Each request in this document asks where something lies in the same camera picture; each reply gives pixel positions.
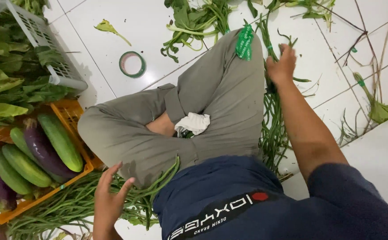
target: gray pants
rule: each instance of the gray pants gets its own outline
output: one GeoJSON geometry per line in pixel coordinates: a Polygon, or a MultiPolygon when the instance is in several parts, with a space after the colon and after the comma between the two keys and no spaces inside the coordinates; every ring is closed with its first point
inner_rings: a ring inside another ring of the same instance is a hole
{"type": "Polygon", "coordinates": [[[153,183],[180,156],[180,169],[224,155],[257,156],[263,120],[264,67],[261,41],[254,35],[252,58],[240,59],[240,30],[222,37],[178,78],[166,84],[90,107],[78,123],[85,143],[107,165],[122,161],[119,174],[153,183]],[[170,138],[145,125],[167,111],[178,123],[189,112],[210,115],[209,127],[191,139],[170,138]]]}

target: orange plastic crate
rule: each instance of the orange plastic crate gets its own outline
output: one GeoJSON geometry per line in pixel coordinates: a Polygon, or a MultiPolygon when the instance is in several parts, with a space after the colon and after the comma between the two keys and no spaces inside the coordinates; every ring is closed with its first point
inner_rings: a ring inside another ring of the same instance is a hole
{"type": "MultiPolygon", "coordinates": [[[[53,112],[59,117],[63,126],[67,129],[70,138],[73,143],[76,145],[77,149],[81,153],[86,164],[84,166],[84,171],[81,172],[77,177],[69,180],[68,182],[61,185],[60,188],[56,188],[50,193],[44,195],[43,197],[36,200],[25,200],[18,201],[18,206],[15,210],[11,212],[0,213],[0,224],[5,224],[9,222],[14,217],[20,215],[26,210],[34,207],[35,205],[41,203],[42,201],[48,199],[53,194],[57,193],[61,189],[69,186],[73,182],[79,180],[83,176],[87,175],[89,172],[92,172],[93,169],[99,168],[103,165],[101,160],[89,149],[89,147],[83,142],[80,135],[77,131],[77,123],[80,119],[80,116],[83,114],[83,109],[76,100],[60,100],[50,104],[53,112]]],[[[0,141],[13,143],[10,139],[10,128],[0,127],[0,141]]]]}

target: navy blue shirt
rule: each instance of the navy blue shirt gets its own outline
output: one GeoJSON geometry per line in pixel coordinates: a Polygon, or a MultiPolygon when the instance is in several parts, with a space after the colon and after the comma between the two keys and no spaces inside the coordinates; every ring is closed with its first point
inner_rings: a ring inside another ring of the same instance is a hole
{"type": "Polygon", "coordinates": [[[388,239],[388,204],[357,169],[323,164],[308,199],[283,193],[251,157],[222,156],[180,171],[154,201],[162,239],[388,239]]]}

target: tape roll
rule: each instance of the tape roll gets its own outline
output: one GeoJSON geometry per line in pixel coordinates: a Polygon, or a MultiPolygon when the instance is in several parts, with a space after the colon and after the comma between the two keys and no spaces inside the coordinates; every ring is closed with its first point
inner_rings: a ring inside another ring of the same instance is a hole
{"type": "Polygon", "coordinates": [[[139,53],[133,52],[133,51],[125,52],[125,53],[121,56],[121,58],[120,58],[119,65],[120,65],[120,70],[121,70],[121,72],[122,72],[124,75],[126,75],[126,76],[128,76],[128,77],[130,77],[130,78],[138,78],[138,77],[142,76],[143,73],[145,72],[145,68],[146,68],[146,66],[147,66],[146,63],[145,63],[145,60],[143,59],[143,57],[141,57],[141,55],[139,55],[139,53]],[[128,74],[127,71],[126,71],[126,68],[125,68],[125,63],[126,63],[127,59],[128,59],[129,57],[132,57],[132,56],[136,56],[136,57],[138,57],[138,58],[141,60],[141,69],[140,69],[139,72],[136,73],[136,74],[128,74]]]}

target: logo on shirt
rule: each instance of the logo on shirt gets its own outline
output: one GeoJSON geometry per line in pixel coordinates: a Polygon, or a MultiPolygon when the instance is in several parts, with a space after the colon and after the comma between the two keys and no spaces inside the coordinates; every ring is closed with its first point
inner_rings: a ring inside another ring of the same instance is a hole
{"type": "Polygon", "coordinates": [[[276,198],[276,195],[265,193],[263,190],[255,190],[223,201],[213,202],[197,216],[189,218],[176,230],[172,231],[167,240],[182,240],[208,232],[237,218],[251,206],[276,198]]]}

